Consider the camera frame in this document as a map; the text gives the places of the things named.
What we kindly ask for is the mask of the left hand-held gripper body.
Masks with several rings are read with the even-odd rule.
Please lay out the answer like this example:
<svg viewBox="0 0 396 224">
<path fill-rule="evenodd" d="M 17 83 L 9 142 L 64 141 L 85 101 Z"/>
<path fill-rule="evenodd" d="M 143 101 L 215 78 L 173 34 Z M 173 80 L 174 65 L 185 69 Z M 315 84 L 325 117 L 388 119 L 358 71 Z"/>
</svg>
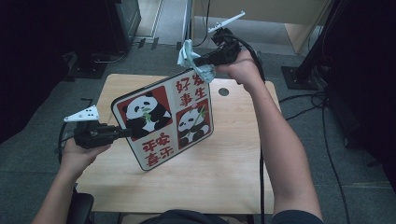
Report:
<svg viewBox="0 0 396 224">
<path fill-rule="evenodd" d="M 75 143 L 83 148 L 95 148 L 112 144 L 120 137 L 120 128 L 99 122 L 99 112 L 95 105 L 66 116 L 64 122 L 75 122 Z"/>
</svg>

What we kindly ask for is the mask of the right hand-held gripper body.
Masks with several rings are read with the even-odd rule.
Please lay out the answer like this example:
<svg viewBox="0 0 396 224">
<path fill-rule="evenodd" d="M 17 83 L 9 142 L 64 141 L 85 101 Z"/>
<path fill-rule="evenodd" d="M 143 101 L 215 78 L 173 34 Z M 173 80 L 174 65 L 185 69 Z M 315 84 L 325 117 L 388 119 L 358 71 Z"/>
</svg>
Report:
<svg viewBox="0 0 396 224">
<path fill-rule="evenodd" d="M 232 63 L 240 52 L 241 47 L 239 42 L 236 40 L 233 32 L 227 28 L 227 25 L 245 15 L 246 13 L 241 11 L 239 14 L 231 17 L 230 19 L 217 22 L 214 27 L 207 29 L 209 33 L 214 33 L 211 37 L 211 40 L 218 47 L 212 51 L 214 54 L 214 59 L 216 59 L 218 62 L 217 65 Z"/>
</svg>

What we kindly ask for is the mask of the panda print board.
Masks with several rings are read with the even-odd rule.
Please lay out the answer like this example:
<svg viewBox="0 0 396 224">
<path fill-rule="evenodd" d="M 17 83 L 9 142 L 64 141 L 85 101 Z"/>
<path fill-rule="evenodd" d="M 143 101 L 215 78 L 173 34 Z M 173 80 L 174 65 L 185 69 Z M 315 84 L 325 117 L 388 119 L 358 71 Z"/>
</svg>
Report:
<svg viewBox="0 0 396 224">
<path fill-rule="evenodd" d="M 144 171 L 214 131 L 209 84 L 192 69 L 116 98 L 111 110 Z"/>
</svg>

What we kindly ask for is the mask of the person's right hand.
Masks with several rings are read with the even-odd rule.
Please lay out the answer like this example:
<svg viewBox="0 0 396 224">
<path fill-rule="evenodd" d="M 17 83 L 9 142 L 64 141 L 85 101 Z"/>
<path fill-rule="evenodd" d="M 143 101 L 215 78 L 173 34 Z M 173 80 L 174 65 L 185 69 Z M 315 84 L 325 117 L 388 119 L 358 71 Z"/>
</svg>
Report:
<svg viewBox="0 0 396 224">
<path fill-rule="evenodd" d="M 216 66 L 215 71 L 228 75 L 249 93 L 258 93 L 264 88 L 259 70 L 247 50 L 242 50 L 233 63 Z"/>
</svg>

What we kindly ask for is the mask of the person's left hand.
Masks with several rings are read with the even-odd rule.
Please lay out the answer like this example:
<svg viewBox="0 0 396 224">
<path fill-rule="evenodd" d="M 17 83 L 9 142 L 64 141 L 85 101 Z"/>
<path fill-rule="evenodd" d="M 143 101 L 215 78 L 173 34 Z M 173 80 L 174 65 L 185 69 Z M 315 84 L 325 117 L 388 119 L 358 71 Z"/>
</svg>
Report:
<svg viewBox="0 0 396 224">
<path fill-rule="evenodd" d="M 83 148 L 76 144 L 74 138 L 67 140 L 59 174 L 66 179 L 76 181 L 84 170 L 95 161 L 96 157 L 108 149 L 110 149 L 110 145 Z"/>
</svg>

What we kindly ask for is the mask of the beige wooden furniture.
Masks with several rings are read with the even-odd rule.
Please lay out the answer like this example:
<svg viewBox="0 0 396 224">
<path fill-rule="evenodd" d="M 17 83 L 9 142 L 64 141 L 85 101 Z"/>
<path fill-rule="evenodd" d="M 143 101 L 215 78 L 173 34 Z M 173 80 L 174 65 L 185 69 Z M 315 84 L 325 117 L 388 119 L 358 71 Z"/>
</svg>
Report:
<svg viewBox="0 0 396 224">
<path fill-rule="evenodd" d="M 311 25 L 325 7 L 326 0 L 189 0 L 191 19 L 209 15 L 215 18 L 231 18 L 244 11 L 245 20 L 283 23 L 296 53 L 300 53 L 307 43 L 306 32 L 293 32 L 287 26 Z"/>
</svg>

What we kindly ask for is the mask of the black floor stand base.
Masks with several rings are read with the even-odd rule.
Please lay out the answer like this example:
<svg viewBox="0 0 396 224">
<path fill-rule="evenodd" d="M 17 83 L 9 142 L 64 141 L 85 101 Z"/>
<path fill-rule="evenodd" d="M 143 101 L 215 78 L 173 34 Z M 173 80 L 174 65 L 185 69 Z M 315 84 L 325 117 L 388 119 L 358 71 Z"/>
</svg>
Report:
<svg viewBox="0 0 396 224">
<path fill-rule="evenodd" d="M 101 79 L 105 70 L 105 63 L 97 62 L 95 58 L 89 54 L 78 54 L 69 70 L 68 76 L 72 78 Z"/>
</svg>

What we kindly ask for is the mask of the black metal stand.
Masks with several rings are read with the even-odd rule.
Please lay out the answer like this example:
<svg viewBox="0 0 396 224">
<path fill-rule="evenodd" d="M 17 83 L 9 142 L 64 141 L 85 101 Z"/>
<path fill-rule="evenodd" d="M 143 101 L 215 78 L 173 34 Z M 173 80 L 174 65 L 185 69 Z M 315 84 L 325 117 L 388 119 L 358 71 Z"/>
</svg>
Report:
<svg viewBox="0 0 396 224">
<path fill-rule="evenodd" d="M 340 4 L 343 0 L 326 0 L 325 7 L 320 11 L 318 18 L 311 25 L 297 25 L 294 28 L 287 26 L 296 32 L 298 29 L 306 32 L 306 38 L 312 35 L 314 30 L 319 26 L 321 21 L 325 21 L 322 25 L 321 33 L 312 48 L 308 51 L 304 61 L 298 67 L 282 66 L 282 74 L 285 78 L 287 87 L 295 90 L 316 90 L 318 88 L 312 70 L 318 62 L 325 59 L 322 51 L 324 48 L 324 40 L 328 30 L 332 27 L 334 17 L 337 16 Z"/>
</svg>

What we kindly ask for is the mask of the black cabinet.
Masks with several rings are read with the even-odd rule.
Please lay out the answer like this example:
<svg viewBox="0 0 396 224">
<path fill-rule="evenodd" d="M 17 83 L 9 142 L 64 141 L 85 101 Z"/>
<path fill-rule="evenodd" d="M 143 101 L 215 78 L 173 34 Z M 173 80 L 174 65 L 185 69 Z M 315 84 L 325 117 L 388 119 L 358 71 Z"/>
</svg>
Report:
<svg viewBox="0 0 396 224">
<path fill-rule="evenodd" d="M 106 0 L 106 8 L 115 51 L 127 52 L 141 22 L 138 0 Z"/>
</svg>

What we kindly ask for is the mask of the person's dark shirt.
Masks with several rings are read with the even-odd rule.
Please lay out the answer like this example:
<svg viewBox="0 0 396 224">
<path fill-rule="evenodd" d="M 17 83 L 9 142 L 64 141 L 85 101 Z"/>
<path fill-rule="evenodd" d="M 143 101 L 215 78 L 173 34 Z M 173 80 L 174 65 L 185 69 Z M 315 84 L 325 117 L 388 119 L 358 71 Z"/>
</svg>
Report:
<svg viewBox="0 0 396 224">
<path fill-rule="evenodd" d="M 139 224 L 247 224 L 235 217 L 220 217 L 190 210 L 169 210 Z M 317 216 L 301 211 L 286 210 L 272 217 L 272 224 L 324 224 Z"/>
</svg>

